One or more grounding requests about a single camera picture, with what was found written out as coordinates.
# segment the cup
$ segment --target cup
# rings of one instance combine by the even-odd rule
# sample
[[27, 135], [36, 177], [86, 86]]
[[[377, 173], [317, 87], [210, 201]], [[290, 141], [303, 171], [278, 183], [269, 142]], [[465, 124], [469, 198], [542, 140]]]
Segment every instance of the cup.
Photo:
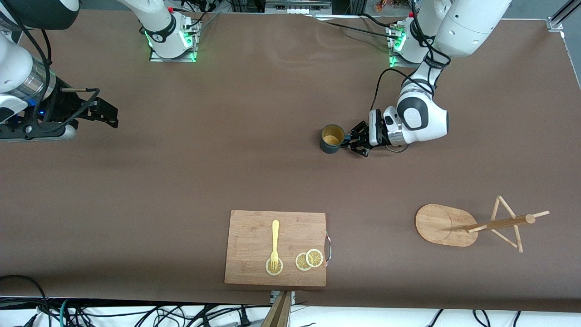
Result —
[[325, 153], [335, 153], [341, 148], [341, 143], [345, 140], [345, 131], [339, 125], [327, 125], [321, 131], [321, 141], [319, 146]]

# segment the brown tablecloth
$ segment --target brown tablecloth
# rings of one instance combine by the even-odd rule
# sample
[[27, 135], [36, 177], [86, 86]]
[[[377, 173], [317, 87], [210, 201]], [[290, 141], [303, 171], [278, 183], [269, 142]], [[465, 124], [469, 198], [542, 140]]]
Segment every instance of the brown tablecloth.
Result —
[[[138, 29], [131, 12], [86, 10], [49, 32], [58, 76], [101, 88], [120, 124], [0, 145], [2, 274], [49, 296], [263, 303], [267, 287], [223, 283], [230, 210], [326, 212], [328, 286], [297, 301], [581, 311], [581, 92], [543, 21], [503, 21], [453, 59], [435, 96], [448, 136], [369, 158], [327, 155], [317, 134], [367, 119], [385, 39], [299, 15], [220, 15], [198, 62], [150, 63]], [[384, 77], [378, 108], [400, 83]], [[521, 229], [523, 254], [492, 233], [458, 248], [414, 229], [427, 203], [485, 222], [498, 194], [517, 214], [551, 211]]]

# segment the metal handle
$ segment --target metal handle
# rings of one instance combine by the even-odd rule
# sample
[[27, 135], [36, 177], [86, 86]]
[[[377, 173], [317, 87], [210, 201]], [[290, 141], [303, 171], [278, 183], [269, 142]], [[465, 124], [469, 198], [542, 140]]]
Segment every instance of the metal handle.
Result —
[[325, 237], [329, 241], [329, 257], [325, 261], [325, 267], [329, 265], [329, 260], [331, 260], [331, 256], [333, 255], [333, 247], [331, 246], [331, 237], [329, 236], [329, 232], [325, 232]]

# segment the wooden dowel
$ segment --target wooden dowel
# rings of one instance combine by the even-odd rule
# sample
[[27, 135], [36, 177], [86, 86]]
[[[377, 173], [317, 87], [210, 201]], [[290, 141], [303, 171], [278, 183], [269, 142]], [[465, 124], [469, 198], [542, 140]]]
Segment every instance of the wooden dowel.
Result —
[[494, 229], [490, 230], [491, 232], [493, 232], [494, 234], [496, 234], [496, 236], [500, 237], [501, 239], [503, 239], [506, 243], [510, 244], [513, 248], [517, 248], [518, 245], [514, 244], [511, 240], [507, 239], [506, 237], [504, 237], [504, 235], [502, 235], [501, 233], [497, 232]]
[[535, 217], [533, 215], [518, 216], [514, 219], [507, 218], [499, 221], [490, 221], [488, 223], [477, 223], [476, 225], [466, 226], [466, 231], [472, 233], [478, 230], [490, 230], [490, 229], [500, 229], [510, 227], [512, 225], [527, 225], [535, 223]]
[[504, 201], [502, 196], [498, 196], [497, 199], [500, 200], [500, 203], [503, 204], [503, 206], [507, 209], [508, 213], [510, 214], [511, 217], [516, 218], [517, 215], [514, 214], [514, 211], [512, 211], [512, 209], [508, 206], [507, 202]]
[[494, 209], [492, 209], [492, 217], [490, 218], [490, 221], [493, 221], [496, 219], [496, 211], [498, 211], [498, 197], [496, 198], [496, 201], [494, 202]]
[[537, 218], [537, 217], [541, 217], [541, 216], [546, 216], [549, 214], [549, 211], [542, 211], [542, 212], [537, 212], [536, 214], [532, 214], [533, 217]]
[[466, 227], [466, 231], [467, 231], [468, 233], [473, 233], [473, 232], [477, 232], [477, 231], [479, 231], [479, 230], [486, 229], [487, 227], [488, 227], [488, 226], [486, 226], [486, 224], [482, 224], [481, 226], [474, 227], [474, 228], [472, 228], [472, 229], [468, 229], [468, 227]]
[[514, 235], [516, 235], [516, 237], [517, 237], [518, 252], [522, 253], [521, 233], [518, 231], [517, 225], [513, 225], [513, 227], [514, 227]]

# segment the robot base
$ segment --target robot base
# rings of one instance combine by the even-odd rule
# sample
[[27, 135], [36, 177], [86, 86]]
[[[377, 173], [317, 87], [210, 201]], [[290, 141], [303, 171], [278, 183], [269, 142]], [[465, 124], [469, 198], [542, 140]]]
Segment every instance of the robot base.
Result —
[[401, 40], [394, 40], [392, 38], [388, 39], [388, 52], [389, 52], [389, 66], [390, 67], [409, 67], [409, 68], [417, 68], [419, 63], [409, 62], [397, 52], [395, 51], [396, 47], [400, 48], [403, 45], [403, 42], [406, 40], [405, 35], [402, 37], [402, 29], [401, 26], [403, 25], [403, 21], [397, 22], [397, 24], [392, 24], [391, 27], [385, 28], [385, 34], [387, 35], [395, 35], [401, 37]]
[[191, 40], [192, 47], [187, 49], [182, 55], [175, 58], [160, 57], [153, 49], [149, 54], [149, 61], [151, 62], [196, 62], [198, 58], [198, 45], [200, 43], [200, 33], [202, 31], [202, 22], [197, 22], [187, 32], [191, 35], [186, 38], [189, 42]]

